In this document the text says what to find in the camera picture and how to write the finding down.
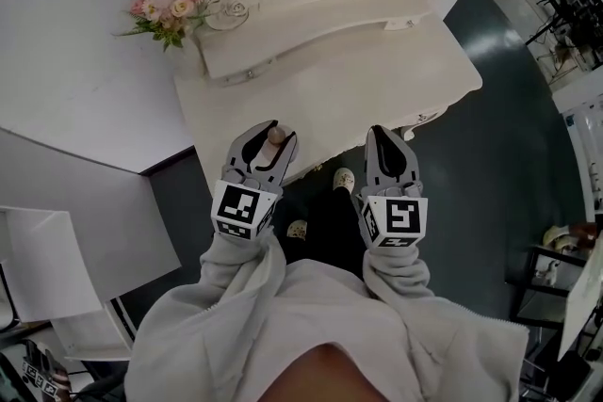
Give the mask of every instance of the white slipper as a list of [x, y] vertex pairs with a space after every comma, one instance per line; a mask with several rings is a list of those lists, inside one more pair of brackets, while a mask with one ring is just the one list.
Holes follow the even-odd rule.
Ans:
[[307, 230], [308, 223], [306, 223], [303, 219], [296, 219], [286, 229], [286, 237], [300, 238], [300, 240], [305, 241], [305, 233], [307, 232]]
[[347, 168], [339, 168], [333, 177], [333, 189], [345, 187], [351, 194], [355, 185], [354, 173]]

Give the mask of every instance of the black pants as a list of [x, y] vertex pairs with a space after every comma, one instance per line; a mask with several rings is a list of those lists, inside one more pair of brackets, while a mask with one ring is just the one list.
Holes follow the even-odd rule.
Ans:
[[305, 241], [284, 238], [281, 247], [286, 262], [310, 259], [347, 270], [362, 279], [362, 262], [367, 247], [360, 235], [358, 215], [350, 192], [339, 187], [325, 193], [311, 205]]

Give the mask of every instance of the flower bouquet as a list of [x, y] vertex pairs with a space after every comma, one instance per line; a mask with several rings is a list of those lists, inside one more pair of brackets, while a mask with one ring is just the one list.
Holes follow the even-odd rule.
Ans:
[[136, 26], [121, 36], [148, 32], [163, 41], [164, 51], [171, 45], [182, 48], [182, 38], [203, 25], [205, 8], [204, 0], [134, 0], [128, 14]]

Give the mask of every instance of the gray floor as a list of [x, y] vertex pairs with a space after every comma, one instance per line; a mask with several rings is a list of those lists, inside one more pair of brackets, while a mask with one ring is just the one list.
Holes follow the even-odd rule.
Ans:
[[[429, 198], [422, 257], [432, 289], [471, 310], [506, 318], [530, 244], [553, 223], [582, 220], [583, 200], [572, 147], [530, 52], [492, 0], [459, 0], [448, 28], [477, 67], [483, 88], [416, 131]], [[277, 233], [303, 217], [304, 205], [351, 168], [362, 183], [361, 148], [343, 153], [285, 190]], [[135, 324], [177, 284], [198, 279], [199, 255], [212, 232], [211, 200], [201, 166], [190, 157], [152, 178], [155, 197], [183, 267], [122, 298]]]

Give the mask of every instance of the white vanity table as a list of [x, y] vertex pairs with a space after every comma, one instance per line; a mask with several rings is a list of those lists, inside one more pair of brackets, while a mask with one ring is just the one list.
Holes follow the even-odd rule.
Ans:
[[173, 52], [210, 189], [260, 121], [298, 134], [287, 179], [364, 142], [373, 124], [432, 121], [481, 78], [425, 0], [210, 0], [209, 28]]

